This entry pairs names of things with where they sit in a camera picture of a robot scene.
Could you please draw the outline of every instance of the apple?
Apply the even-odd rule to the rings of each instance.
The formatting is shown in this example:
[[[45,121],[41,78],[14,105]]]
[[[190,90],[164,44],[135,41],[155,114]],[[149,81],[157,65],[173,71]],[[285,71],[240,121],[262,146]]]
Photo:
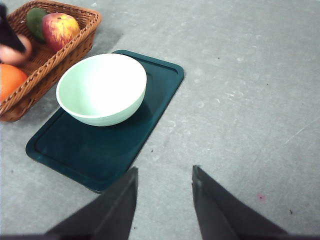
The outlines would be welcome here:
[[[46,43],[57,52],[78,35],[80,27],[73,16],[49,13],[42,18],[42,32]]]

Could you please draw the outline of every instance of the mango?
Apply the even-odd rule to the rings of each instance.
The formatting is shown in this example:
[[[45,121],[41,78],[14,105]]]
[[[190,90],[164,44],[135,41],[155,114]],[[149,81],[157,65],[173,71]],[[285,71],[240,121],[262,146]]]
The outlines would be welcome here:
[[[45,43],[45,37],[42,31],[42,20],[48,13],[39,7],[30,9],[26,14],[26,26],[36,40]]]

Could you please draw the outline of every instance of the gray floor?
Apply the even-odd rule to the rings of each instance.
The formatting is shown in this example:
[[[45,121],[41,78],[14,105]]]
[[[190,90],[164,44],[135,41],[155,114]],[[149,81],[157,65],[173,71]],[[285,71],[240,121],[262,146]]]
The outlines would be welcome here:
[[[192,165],[290,233],[320,234],[320,1],[64,2],[103,15],[88,56],[126,49],[185,70],[134,163],[131,240],[201,239]],[[1,123],[2,234],[44,233],[97,196],[25,154],[57,109],[53,87]]]

